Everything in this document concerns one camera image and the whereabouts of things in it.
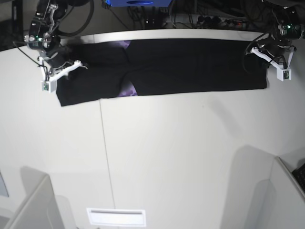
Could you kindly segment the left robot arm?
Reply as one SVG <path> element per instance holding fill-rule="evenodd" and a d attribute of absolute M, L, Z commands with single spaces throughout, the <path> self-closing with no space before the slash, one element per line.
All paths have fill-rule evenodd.
<path fill-rule="evenodd" d="M 257 41 L 257 48 L 270 58 L 278 58 L 290 50 L 294 40 L 304 37 L 305 28 L 295 7 L 274 6 L 271 15 L 273 22 L 268 29 L 268 36 Z"/>

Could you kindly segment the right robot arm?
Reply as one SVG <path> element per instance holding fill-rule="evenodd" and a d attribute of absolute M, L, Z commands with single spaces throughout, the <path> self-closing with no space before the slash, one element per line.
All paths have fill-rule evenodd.
<path fill-rule="evenodd" d="M 57 28 L 66 15 L 66 0 L 40 0 L 31 21 L 27 46 L 36 50 L 40 57 L 53 68 L 61 68 L 67 61 L 66 49 L 61 46 Z"/>

